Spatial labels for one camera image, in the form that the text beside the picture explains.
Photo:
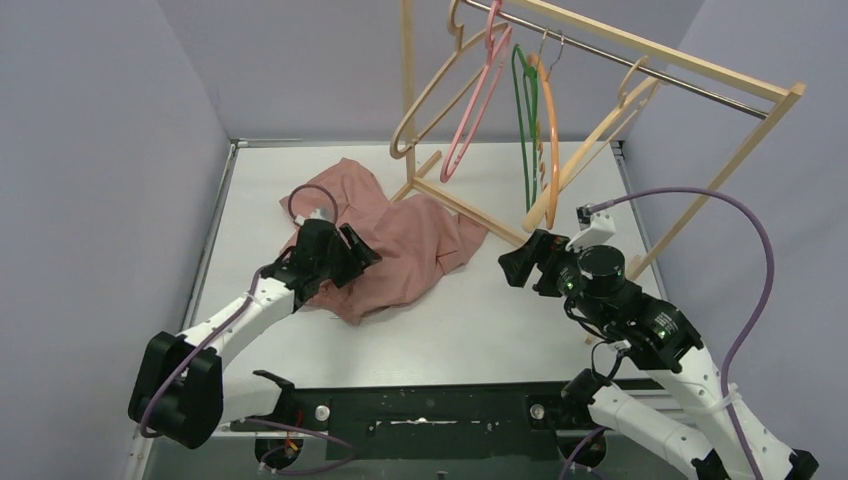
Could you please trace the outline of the pink shorts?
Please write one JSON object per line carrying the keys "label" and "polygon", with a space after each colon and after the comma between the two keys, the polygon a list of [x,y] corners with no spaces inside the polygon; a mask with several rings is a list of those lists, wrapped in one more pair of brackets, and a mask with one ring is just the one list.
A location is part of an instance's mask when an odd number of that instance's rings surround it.
{"label": "pink shorts", "polygon": [[358,325],[389,307],[406,306],[443,276],[468,263],[488,229],[453,214],[440,202],[414,195],[391,202],[375,175],[359,162],[342,158],[279,200],[291,218],[318,208],[338,213],[382,260],[342,288],[324,283],[308,305]]}

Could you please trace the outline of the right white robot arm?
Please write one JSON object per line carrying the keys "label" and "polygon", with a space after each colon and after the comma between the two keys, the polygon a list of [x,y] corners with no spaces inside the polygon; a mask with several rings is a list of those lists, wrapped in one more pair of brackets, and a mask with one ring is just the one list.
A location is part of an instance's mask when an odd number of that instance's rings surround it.
{"label": "right white robot arm", "polygon": [[564,389],[562,411],[571,424],[614,430],[664,459],[689,479],[810,479],[815,457],[774,437],[728,386],[700,335],[671,303],[625,278],[615,247],[568,249],[564,236],[535,231],[498,263],[507,283],[523,287],[532,270],[534,291],[562,297],[567,316],[598,330],[668,392],[693,420],[672,420],[591,368]]}

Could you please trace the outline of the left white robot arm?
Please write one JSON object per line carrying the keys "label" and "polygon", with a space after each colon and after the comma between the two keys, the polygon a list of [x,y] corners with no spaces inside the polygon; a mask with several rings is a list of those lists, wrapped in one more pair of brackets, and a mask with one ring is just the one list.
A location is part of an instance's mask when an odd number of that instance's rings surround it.
{"label": "left white robot arm", "polygon": [[308,219],[294,245],[259,267],[247,290],[211,316],[147,344],[128,405],[145,438],[196,449],[219,426],[260,417],[273,427],[295,416],[293,385],[266,370],[228,380],[226,367],[271,326],[297,313],[322,285],[344,287],[381,262],[348,224]]}

